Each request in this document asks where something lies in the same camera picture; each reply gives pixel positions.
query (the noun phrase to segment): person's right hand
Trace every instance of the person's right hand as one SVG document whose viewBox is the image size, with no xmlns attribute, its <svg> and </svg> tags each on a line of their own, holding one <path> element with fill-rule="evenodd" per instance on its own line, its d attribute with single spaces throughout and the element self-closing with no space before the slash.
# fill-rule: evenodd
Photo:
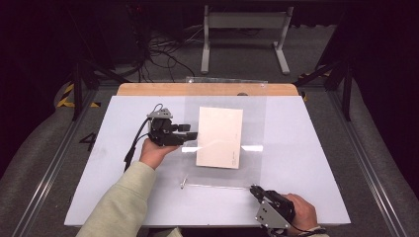
<svg viewBox="0 0 419 237">
<path fill-rule="evenodd" d="M 315 207 L 312 204 L 298 195 L 288 194 L 284 195 L 284 197 L 293 202 L 295 209 L 293 226 L 300 230 L 308 230 L 318 226 Z M 289 229 L 289 234 L 291 235 L 298 235 L 300 233 L 301 231 L 293 227 Z"/>
<path fill-rule="evenodd" d="M 139 162 L 142 162 L 155 170 L 161 164 L 164 157 L 168 153 L 178 149 L 178 147 L 179 146 L 158 146 L 149 138 L 146 138 L 144 143 L 142 143 Z"/>
</svg>

